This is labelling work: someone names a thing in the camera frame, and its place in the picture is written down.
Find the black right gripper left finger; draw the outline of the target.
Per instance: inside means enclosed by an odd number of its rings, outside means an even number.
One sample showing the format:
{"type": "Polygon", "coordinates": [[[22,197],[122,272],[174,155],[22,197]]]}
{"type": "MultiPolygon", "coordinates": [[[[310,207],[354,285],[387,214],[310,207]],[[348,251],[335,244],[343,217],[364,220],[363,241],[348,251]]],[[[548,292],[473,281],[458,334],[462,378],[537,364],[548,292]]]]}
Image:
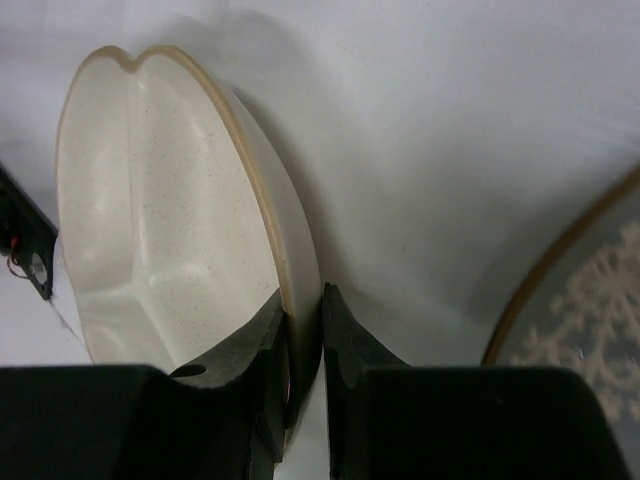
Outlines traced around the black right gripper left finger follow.
{"type": "Polygon", "coordinates": [[[253,318],[170,377],[190,389],[179,410],[192,479],[272,479],[284,454],[289,388],[278,292],[253,318]]]}

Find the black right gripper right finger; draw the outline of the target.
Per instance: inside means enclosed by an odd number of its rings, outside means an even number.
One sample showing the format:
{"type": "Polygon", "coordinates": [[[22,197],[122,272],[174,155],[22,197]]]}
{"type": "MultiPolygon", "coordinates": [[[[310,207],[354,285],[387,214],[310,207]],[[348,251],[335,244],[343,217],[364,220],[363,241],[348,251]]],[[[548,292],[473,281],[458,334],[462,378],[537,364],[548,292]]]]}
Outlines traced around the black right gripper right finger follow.
{"type": "Polygon", "coordinates": [[[414,370],[355,318],[327,283],[322,327],[333,479],[403,479],[411,447],[402,438],[415,408],[414,370]]]}

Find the cream divided plate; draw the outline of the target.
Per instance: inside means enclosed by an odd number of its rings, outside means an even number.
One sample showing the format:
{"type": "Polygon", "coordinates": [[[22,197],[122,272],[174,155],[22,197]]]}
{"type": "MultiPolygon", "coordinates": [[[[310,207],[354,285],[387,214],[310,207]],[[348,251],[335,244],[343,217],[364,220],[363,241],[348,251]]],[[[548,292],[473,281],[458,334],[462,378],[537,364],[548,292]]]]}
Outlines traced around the cream divided plate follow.
{"type": "Polygon", "coordinates": [[[100,48],[67,93],[56,179],[91,359],[172,371],[275,297],[293,437],[319,362],[321,279],[298,194],[238,97],[177,47],[100,48]]]}

